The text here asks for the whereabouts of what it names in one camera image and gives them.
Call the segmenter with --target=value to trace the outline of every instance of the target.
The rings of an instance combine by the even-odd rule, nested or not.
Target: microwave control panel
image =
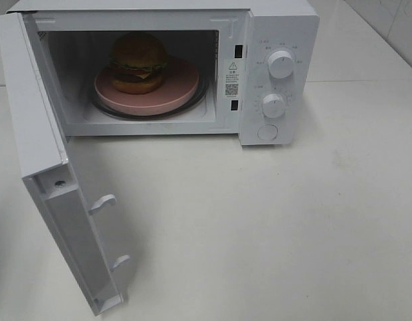
[[[243,145],[288,144],[302,107],[318,17],[252,19],[240,141]]]

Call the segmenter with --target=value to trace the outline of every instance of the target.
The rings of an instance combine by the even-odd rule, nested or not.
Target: warning label
[[[224,60],[224,68],[224,96],[231,99],[239,98],[244,64],[240,60]]]

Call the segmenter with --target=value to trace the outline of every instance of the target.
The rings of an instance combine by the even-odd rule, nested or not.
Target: screw
[[[61,189],[65,185],[66,185],[65,181],[57,181],[56,183],[54,183],[54,186],[56,186],[58,189]]]

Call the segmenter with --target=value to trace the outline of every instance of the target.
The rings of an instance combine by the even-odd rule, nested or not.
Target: open microwave door
[[[115,198],[86,204],[54,115],[60,102],[33,17],[0,16],[0,44],[23,182],[93,313],[100,314],[122,301],[112,271],[128,257],[107,262],[92,214]]]

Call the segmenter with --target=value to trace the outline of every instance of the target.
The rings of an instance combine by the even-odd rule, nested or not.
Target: control knob
[[[282,116],[286,111],[285,98],[281,94],[268,94],[262,100],[262,111],[268,118]]]
[[[273,78],[286,78],[294,72],[294,56],[288,50],[275,51],[268,57],[267,64]]]

